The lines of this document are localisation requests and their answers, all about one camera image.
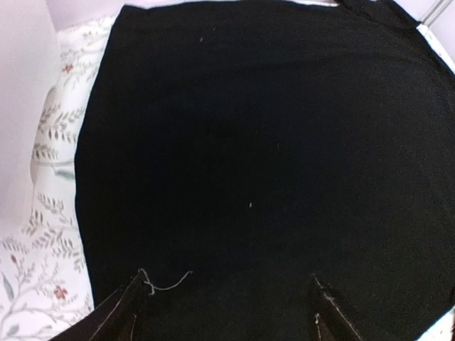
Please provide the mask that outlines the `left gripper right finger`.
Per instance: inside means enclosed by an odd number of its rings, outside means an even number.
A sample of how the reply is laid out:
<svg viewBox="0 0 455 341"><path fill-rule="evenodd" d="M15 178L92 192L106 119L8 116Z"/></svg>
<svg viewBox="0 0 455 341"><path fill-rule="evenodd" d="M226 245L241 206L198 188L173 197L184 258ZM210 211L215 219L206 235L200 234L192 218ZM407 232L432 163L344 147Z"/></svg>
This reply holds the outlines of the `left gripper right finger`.
<svg viewBox="0 0 455 341"><path fill-rule="evenodd" d="M316 275L306 291L310 340L364 340L343 296Z"/></svg>

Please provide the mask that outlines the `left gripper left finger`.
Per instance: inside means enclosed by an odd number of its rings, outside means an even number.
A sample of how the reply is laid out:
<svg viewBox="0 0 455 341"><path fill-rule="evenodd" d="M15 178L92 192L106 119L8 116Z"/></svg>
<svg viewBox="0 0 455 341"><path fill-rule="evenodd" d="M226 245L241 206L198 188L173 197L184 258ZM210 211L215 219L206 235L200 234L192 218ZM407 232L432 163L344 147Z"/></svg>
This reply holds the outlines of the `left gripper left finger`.
<svg viewBox="0 0 455 341"><path fill-rule="evenodd" d="M51 338L51 341L142 340L145 307L151 287L143 271L131 277L88 316Z"/></svg>

